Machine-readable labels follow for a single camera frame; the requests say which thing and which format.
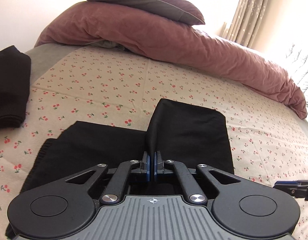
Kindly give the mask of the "black pants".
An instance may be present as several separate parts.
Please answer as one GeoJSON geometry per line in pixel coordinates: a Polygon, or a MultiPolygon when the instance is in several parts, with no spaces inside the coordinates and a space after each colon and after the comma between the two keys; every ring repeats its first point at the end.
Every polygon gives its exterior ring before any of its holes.
{"type": "Polygon", "coordinates": [[[100,197],[119,164],[147,152],[150,181],[136,192],[167,195],[169,179],[153,179],[154,153],[187,168],[206,164],[234,172],[226,119],[218,111],[161,99],[145,131],[78,121],[41,146],[20,195],[11,201],[6,236],[62,239],[85,231],[100,209],[100,197]]]}

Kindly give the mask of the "cherry print bed sheet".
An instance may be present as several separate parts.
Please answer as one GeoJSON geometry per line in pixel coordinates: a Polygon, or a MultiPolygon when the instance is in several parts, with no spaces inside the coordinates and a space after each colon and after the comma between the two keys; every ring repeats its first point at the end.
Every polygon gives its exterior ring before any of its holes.
{"type": "Polygon", "coordinates": [[[46,44],[29,56],[25,122],[0,130],[0,239],[7,207],[46,139],[77,120],[144,130],[161,98],[226,117],[238,176],[265,185],[308,179],[308,123],[239,83],[115,49],[46,44]]]}

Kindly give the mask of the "folded black garment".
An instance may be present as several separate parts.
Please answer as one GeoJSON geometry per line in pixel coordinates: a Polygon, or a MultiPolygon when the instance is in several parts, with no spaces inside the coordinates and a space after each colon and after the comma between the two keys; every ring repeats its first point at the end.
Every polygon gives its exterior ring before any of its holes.
{"type": "Polygon", "coordinates": [[[0,51],[0,129],[18,128],[24,122],[30,75],[29,56],[15,46],[0,51]]]}

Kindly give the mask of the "pink duvet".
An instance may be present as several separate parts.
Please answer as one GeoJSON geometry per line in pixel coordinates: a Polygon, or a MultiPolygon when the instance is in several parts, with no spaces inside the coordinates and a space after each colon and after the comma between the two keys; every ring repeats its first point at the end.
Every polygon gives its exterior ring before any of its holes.
{"type": "Polygon", "coordinates": [[[139,9],[103,2],[76,3],[41,32],[36,46],[82,46],[104,40],[153,60],[237,81],[286,105],[299,118],[307,116],[304,93],[281,66],[255,50],[139,9]]]}

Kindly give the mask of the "beige star curtain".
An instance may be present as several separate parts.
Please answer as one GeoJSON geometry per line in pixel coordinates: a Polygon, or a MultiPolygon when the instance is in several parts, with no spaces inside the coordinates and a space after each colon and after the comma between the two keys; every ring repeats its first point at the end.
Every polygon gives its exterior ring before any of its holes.
{"type": "Polygon", "coordinates": [[[239,0],[234,16],[224,23],[221,37],[252,49],[270,0],[239,0]]]}

